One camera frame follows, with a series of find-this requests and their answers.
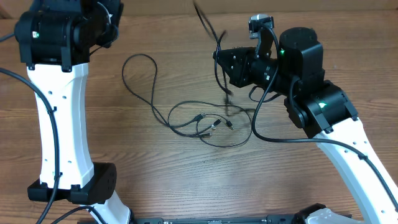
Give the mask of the black USB cable silver plug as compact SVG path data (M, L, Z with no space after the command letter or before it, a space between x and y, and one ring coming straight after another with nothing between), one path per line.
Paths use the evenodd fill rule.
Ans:
M218 37L210 20L207 18L207 16L202 11L202 9L199 7L199 5L196 1L193 1L193 6L195 8L197 16L198 16L199 20L201 21L201 24L202 24L203 28L205 29L206 33L211 38L214 38L214 40L216 42L216 50L213 53L214 65L215 65L214 71L215 71L215 78L216 78L216 82L217 82L218 86L225 92L225 97L224 97L224 106L225 106L224 112L225 112L225 114L227 116L232 116L232 115L236 115L240 112L254 112L255 109L253 109L253 108L238 108L236 112L231 111L232 107L234 107L234 104L230 100L230 97L233 96L233 92L228 88L228 84L226 81L226 72L223 68L222 68L223 84L220 82L220 79L218 77L218 65L219 65L218 64L218 61L219 61L218 54L221 51L221 41L222 41L222 38L224 37L224 35L226 34L226 31L224 30L221 33L221 35Z

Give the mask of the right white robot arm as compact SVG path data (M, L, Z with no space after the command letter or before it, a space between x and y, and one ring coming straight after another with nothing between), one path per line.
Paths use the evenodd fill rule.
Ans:
M314 30L294 27L276 36L252 28L256 47L216 49L213 58L232 85L255 85L285 96L304 142L329 158L352 194L364 223L397 222L397 185L376 155L346 93L324 78L323 47Z

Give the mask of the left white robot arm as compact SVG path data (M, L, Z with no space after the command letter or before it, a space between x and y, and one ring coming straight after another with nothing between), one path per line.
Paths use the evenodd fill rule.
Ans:
M116 166L91 160L85 118L90 50L118 38L123 7L110 0L36 1L14 28L35 92L42 147L28 198L47 205L67 200L97 223L133 221L116 193Z

